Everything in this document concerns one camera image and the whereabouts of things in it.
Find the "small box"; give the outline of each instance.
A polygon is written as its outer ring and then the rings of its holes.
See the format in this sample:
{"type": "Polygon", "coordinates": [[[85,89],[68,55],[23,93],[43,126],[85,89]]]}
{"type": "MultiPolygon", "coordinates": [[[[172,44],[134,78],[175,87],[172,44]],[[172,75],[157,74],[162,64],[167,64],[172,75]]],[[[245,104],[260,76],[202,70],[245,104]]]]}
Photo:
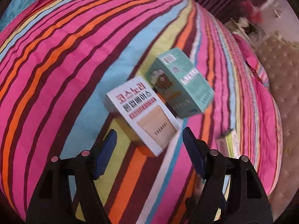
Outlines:
{"type": "Polygon", "coordinates": [[[178,48],[159,55],[146,78],[180,118],[203,113],[214,97],[211,86],[178,48]]]}
{"type": "Polygon", "coordinates": [[[107,93],[106,107],[140,151],[158,156],[180,124],[141,76],[107,93]]]}
{"type": "Polygon", "coordinates": [[[226,157],[239,158],[241,156],[237,132],[231,130],[216,140],[218,151],[226,157]]]}

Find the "silver bolt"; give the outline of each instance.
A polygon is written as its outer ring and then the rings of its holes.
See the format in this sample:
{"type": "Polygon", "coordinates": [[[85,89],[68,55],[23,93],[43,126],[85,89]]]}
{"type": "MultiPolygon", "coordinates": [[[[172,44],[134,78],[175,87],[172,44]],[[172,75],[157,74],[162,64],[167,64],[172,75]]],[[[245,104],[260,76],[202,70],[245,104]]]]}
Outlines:
{"type": "Polygon", "coordinates": [[[241,160],[247,162],[249,159],[247,156],[241,156],[241,160]]]}
{"type": "Polygon", "coordinates": [[[212,156],[217,156],[217,155],[218,155],[218,151],[215,150],[215,149],[212,149],[212,150],[210,151],[210,154],[211,154],[212,156]]]}
{"type": "Polygon", "coordinates": [[[56,162],[56,161],[58,161],[58,157],[57,157],[57,156],[53,156],[53,157],[51,158],[51,162],[56,162]]]}
{"type": "Polygon", "coordinates": [[[88,156],[89,155],[89,151],[85,150],[85,151],[81,152],[81,155],[82,156],[88,156]]]}

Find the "green box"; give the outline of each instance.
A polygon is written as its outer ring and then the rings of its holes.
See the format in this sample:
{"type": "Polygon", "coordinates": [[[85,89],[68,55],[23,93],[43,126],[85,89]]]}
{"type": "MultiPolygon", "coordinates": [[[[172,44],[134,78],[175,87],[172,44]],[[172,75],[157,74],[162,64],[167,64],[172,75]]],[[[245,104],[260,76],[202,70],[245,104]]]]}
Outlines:
{"type": "Polygon", "coordinates": [[[159,55],[146,78],[180,118],[204,112],[214,97],[208,82],[178,48],[159,55]]]}

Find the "striped blanket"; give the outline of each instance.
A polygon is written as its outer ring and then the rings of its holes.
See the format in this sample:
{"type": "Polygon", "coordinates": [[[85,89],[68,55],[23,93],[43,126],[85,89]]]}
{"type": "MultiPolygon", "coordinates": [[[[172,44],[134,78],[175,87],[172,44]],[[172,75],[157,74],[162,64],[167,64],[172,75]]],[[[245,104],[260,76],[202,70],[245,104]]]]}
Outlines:
{"type": "MultiPolygon", "coordinates": [[[[211,148],[236,129],[266,192],[275,187],[281,123],[264,70],[249,66],[229,31],[193,0],[37,0],[0,33],[0,45],[0,188],[22,219],[46,162],[90,149],[113,128],[117,146],[95,181],[111,222],[185,221],[196,174],[182,138],[147,158],[102,103],[173,47],[215,91],[206,112],[182,127],[211,148]]],[[[76,200],[73,178],[70,186],[76,200]]],[[[83,219],[80,205],[76,215],[83,219]]]]}

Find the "qr code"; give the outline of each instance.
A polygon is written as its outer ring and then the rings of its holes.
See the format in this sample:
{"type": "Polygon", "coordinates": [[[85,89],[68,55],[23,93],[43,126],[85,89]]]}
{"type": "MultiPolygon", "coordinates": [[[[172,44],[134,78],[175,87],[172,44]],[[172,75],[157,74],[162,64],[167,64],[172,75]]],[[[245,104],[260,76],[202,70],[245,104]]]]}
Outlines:
{"type": "Polygon", "coordinates": [[[176,58],[172,54],[167,54],[163,57],[161,57],[161,60],[166,64],[170,64],[176,61],[176,58]]]}

